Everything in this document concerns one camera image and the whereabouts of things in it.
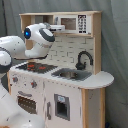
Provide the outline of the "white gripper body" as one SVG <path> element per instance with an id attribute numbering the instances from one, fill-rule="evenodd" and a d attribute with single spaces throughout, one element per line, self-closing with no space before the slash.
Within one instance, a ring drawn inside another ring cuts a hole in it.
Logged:
<path id="1" fill-rule="evenodd" d="M 65 31 L 64 25 L 50 25 L 49 30 L 52 32 L 61 32 Z"/>

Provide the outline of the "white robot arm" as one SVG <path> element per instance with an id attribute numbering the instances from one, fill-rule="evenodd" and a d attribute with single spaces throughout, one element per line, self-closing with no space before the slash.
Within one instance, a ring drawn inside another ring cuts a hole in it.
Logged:
<path id="1" fill-rule="evenodd" d="M 64 25 L 38 23 L 24 29 L 24 37 L 35 42 L 26 49 L 25 42 L 19 36 L 0 37 L 0 127 L 8 128 L 45 128 L 42 117 L 30 114 L 22 109 L 3 87 L 1 78 L 10 70 L 12 59 L 45 59 L 55 41 L 53 33 L 64 31 Z"/>

